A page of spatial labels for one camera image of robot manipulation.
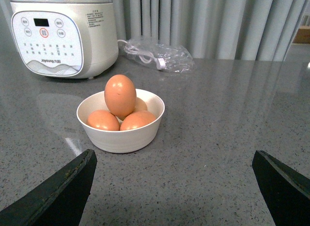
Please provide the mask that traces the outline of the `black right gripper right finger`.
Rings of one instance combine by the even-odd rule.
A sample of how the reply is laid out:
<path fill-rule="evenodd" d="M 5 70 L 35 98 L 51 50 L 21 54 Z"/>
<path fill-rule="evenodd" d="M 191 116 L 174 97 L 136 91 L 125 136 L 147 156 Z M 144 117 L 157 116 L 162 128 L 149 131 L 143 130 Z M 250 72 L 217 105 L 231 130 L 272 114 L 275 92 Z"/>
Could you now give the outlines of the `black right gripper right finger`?
<path fill-rule="evenodd" d="M 257 150 L 252 168 L 275 225 L 310 224 L 310 179 L 263 150 Z"/>

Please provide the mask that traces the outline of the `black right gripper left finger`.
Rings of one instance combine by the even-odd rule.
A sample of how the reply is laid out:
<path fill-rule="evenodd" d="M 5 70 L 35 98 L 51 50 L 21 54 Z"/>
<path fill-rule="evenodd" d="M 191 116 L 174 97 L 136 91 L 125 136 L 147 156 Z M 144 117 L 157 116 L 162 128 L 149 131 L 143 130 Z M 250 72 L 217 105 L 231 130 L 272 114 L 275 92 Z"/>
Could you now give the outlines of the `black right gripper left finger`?
<path fill-rule="evenodd" d="M 0 212 L 2 226 L 77 226 L 91 193 L 97 158 L 87 149 Z"/>

